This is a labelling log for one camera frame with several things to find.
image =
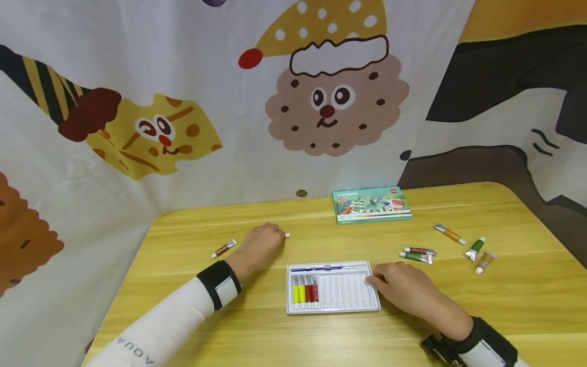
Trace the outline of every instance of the polka dot hat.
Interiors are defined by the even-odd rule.
[[[252,69],[265,57],[291,55],[311,43],[334,44],[349,38],[372,38],[387,32],[383,0],[301,0],[283,12],[238,65]]]

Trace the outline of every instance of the red pom-pom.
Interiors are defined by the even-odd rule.
[[[252,48],[242,53],[241,57],[238,59],[238,66],[240,66],[243,69],[252,69],[255,66],[259,65],[262,58],[263,53],[261,52],[261,50],[257,48]]]

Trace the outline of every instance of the hand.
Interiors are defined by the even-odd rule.
[[[253,272],[264,269],[273,261],[282,248],[284,237],[285,233],[277,224],[265,223],[255,227],[226,262],[238,280],[244,283]]]
[[[465,340],[473,318],[420,269],[401,261],[379,264],[367,283],[402,311],[424,319],[454,341]]]

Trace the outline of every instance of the palette tray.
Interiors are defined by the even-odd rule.
[[[288,314],[378,311],[377,292],[365,283],[369,275],[368,261],[289,265]]]

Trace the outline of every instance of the finger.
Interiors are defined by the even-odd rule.
[[[385,277],[385,274],[387,274],[388,269],[389,269],[388,262],[386,262],[385,264],[379,264],[373,269],[373,275],[375,275],[375,276],[381,275],[382,277]]]
[[[367,277],[365,278],[365,281],[367,282],[367,284],[369,284],[371,287],[375,288],[379,292],[383,292],[383,288],[387,285],[387,283],[385,283],[378,277]]]

